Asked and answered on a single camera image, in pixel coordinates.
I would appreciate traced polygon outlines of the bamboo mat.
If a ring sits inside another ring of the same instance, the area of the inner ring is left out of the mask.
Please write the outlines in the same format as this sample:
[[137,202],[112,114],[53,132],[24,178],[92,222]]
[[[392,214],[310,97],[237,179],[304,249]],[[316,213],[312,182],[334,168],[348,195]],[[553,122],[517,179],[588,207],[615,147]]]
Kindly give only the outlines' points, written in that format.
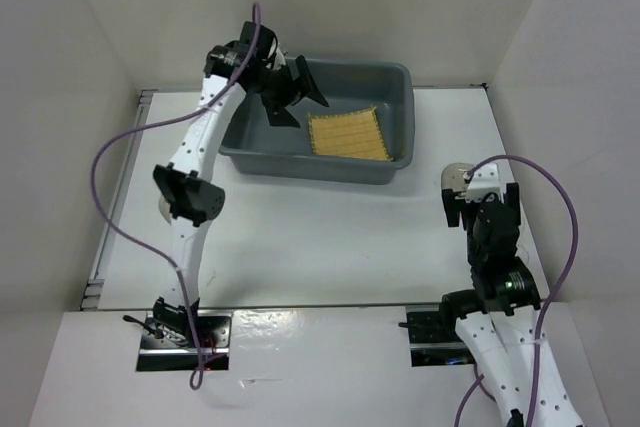
[[311,149],[315,155],[392,160],[374,105],[343,114],[309,114],[307,119]]

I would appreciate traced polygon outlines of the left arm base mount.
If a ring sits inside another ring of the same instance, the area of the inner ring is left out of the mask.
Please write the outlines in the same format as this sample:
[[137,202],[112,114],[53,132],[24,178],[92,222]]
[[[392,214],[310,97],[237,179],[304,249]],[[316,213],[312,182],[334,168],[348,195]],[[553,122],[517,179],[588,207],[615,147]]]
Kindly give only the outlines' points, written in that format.
[[[154,321],[151,312],[145,312],[141,319],[125,314],[122,320],[141,328],[137,372],[191,371],[197,367],[197,349],[190,333],[187,338],[171,333]],[[230,360],[232,314],[200,310],[196,327],[205,370],[226,371]]]

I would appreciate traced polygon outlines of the clear plate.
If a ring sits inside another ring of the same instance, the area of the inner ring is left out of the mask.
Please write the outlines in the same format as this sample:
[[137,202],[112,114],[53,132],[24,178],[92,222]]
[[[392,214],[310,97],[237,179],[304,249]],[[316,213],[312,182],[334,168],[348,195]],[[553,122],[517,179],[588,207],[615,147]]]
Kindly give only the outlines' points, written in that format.
[[464,193],[470,182],[467,172],[474,167],[470,163],[455,162],[447,165],[440,178],[442,190],[451,190],[454,193]]
[[158,209],[162,218],[165,220],[165,222],[168,224],[171,224],[172,214],[170,212],[170,204],[162,196],[160,196],[158,199]]

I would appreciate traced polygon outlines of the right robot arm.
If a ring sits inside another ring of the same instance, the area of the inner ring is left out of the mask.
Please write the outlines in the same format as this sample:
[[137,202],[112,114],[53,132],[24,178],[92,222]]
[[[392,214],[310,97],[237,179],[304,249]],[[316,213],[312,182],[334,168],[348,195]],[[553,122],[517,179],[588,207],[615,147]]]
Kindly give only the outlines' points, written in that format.
[[447,223],[462,226],[472,287],[446,294],[438,328],[462,340],[493,396],[504,426],[581,426],[544,330],[536,327],[543,303],[535,280],[517,254],[519,187],[479,193],[445,188]]

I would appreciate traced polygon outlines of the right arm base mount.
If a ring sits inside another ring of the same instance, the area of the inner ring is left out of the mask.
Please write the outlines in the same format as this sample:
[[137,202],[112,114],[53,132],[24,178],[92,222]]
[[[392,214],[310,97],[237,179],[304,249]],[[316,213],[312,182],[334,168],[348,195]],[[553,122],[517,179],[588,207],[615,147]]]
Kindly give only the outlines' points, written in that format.
[[398,322],[408,337],[412,367],[471,365],[475,359],[443,321],[436,304],[410,305]]

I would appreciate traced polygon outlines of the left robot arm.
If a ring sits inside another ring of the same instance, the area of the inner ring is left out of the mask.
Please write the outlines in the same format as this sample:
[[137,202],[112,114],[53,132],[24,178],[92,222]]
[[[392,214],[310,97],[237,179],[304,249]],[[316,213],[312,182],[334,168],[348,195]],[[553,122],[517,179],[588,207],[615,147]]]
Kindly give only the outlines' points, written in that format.
[[221,213],[225,191],[212,182],[213,167],[230,121],[246,97],[258,96],[272,127],[299,127],[289,107],[308,98],[328,104],[307,62],[290,69],[276,34],[254,21],[239,39],[214,47],[206,56],[200,100],[178,150],[153,171],[164,217],[171,225],[171,259],[178,283],[153,306],[153,321],[176,346],[192,347],[199,334],[199,269],[211,223]]

